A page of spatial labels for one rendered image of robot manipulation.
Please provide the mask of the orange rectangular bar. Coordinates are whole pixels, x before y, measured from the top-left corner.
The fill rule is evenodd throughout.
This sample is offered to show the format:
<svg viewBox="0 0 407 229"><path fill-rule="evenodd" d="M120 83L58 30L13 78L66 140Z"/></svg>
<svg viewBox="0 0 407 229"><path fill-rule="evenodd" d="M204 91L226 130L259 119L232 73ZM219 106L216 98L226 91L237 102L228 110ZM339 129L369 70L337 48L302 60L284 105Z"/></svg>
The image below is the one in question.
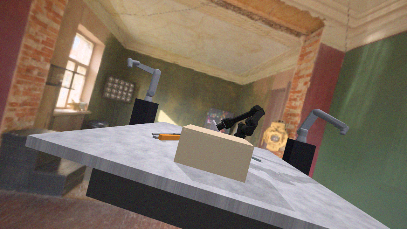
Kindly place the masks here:
<svg viewBox="0 0 407 229"><path fill-rule="evenodd" d="M179 140L180 135L159 134L159 140Z"/></svg>

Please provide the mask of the tan rectangular box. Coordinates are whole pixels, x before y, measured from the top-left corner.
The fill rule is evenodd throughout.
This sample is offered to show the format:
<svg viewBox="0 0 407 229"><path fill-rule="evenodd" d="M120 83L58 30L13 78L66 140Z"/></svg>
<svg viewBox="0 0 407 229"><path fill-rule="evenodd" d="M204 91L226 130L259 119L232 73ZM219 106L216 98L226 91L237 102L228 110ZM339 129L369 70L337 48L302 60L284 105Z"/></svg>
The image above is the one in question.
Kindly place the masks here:
<svg viewBox="0 0 407 229"><path fill-rule="evenodd" d="M174 162L245 183L253 149L245 139L190 124L182 127Z"/></svg>

